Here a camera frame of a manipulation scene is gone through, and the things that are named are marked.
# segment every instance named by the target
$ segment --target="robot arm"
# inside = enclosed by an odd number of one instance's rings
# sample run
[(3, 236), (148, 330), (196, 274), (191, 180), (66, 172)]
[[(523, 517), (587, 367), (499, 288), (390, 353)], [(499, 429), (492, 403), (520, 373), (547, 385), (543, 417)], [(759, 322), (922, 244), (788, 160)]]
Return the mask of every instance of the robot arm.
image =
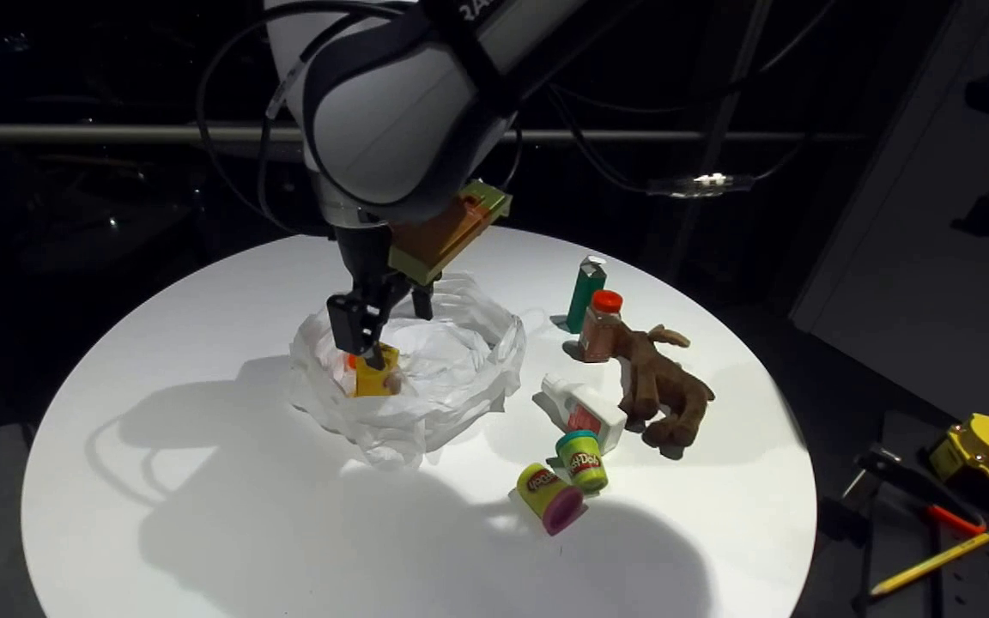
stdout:
[(390, 225), (453, 206), (520, 102), (629, 8), (636, 3), (343, 0), (273, 25), (275, 66), (296, 78), (287, 102), (306, 134), (320, 211), (354, 274), (354, 292), (329, 298), (342, 351), (373, 353), (391, 304), (414, 292), (390, 269)]

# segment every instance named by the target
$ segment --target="brown reindeer figurine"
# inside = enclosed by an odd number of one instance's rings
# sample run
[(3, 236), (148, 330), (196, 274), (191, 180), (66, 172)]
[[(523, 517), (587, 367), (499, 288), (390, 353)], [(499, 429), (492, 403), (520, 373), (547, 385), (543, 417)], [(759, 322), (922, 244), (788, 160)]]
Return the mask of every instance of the brown reindeer figurine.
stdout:
[(606, 317), (606, 330), (612, 332), (610, 357), (619, 357), (629, 367), (629, 388), (622, 398), (629, 421), (643, 427), (664, 413), (661, 421), (647, 427), (643, 441), (676, 454), (689, 449), (699, 441), (715, 393), (699, 373), (689, 373), (681, 363), (664, 357), (658, 342), (692, 348), (692, 340), (668, 325), (653, 325), (650, 332), (629, 330), (619, 317)]

